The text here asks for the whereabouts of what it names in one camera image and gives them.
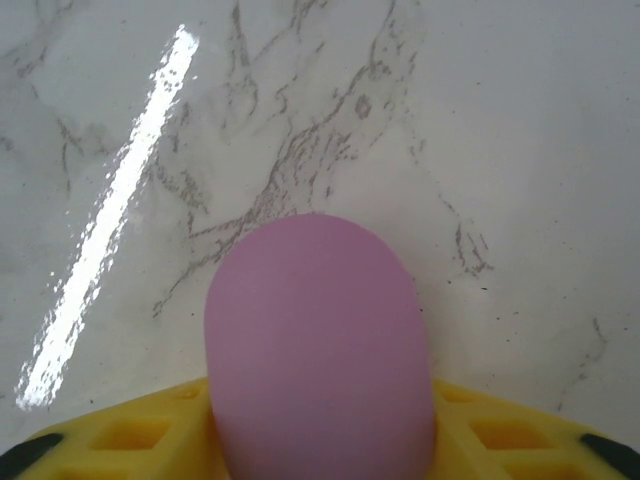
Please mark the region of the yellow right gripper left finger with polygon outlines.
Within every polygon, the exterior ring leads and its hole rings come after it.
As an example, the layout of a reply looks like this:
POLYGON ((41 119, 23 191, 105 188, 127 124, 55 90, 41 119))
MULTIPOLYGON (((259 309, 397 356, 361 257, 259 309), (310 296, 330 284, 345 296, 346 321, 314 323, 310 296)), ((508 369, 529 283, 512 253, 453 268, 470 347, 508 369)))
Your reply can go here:
POLYGON ((1 455, 3 479, 227 479, 206 379, 48 427, 1 455))

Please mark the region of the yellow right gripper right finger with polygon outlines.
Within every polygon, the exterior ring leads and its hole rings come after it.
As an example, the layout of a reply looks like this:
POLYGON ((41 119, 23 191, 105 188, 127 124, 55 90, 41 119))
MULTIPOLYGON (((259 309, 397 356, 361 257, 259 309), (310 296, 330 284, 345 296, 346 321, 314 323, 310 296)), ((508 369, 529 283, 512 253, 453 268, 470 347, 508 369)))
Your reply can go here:
POLYGON ((439 379, 433 392, 429 479, 639 477, 639 453, 590 427, 439 379))

